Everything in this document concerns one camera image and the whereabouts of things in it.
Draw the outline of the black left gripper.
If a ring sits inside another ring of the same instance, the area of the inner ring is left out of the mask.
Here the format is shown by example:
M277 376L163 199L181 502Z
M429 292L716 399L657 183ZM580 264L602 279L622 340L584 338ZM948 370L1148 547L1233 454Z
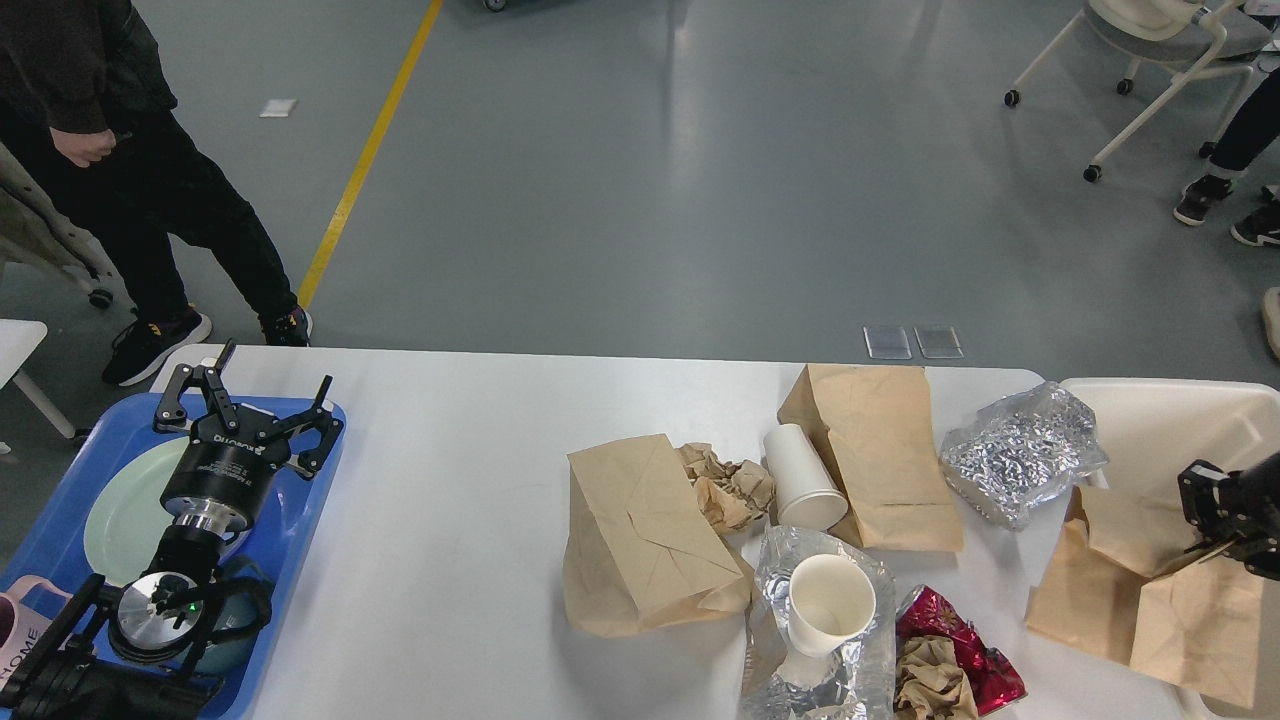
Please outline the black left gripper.
M195 420L180 404L180 396L191 388L201 392L206 409L225 430L241 428L236 405L221 382L236 346L234 340L228 340L211 366L179 364L173 370L154 414L155 432L180 433L193 427ZM260 441L253 430L250 438L239 439L220 430L193 429L160 496L161 506L174 518L204 514L224 519L228 527L255 525L276 471L288 468L312 479L337 446L346 425L325 406L332 382L333 377L325 375L312 404L271 420L260 430ZM319 442L296 452L292 439L310 430L319 433Z

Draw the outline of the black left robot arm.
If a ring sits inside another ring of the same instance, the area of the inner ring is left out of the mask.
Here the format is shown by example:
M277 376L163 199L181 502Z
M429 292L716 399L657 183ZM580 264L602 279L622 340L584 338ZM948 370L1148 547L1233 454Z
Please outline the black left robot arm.
M3 574L5 719L244 719L340 456L315 398L234 397L211 363L110 407Z

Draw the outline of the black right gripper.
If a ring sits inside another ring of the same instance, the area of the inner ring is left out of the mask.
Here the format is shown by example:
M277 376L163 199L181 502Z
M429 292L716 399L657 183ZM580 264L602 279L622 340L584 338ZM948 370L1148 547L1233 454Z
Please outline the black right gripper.
M1279 580L1279 452L1236 473L1196 460L1179 473L1178 488L1184 518L1198 532L1196 546L1238 541L1235 559L1248 571ZM1236 491L1235 512L1221 500L1224 489Z

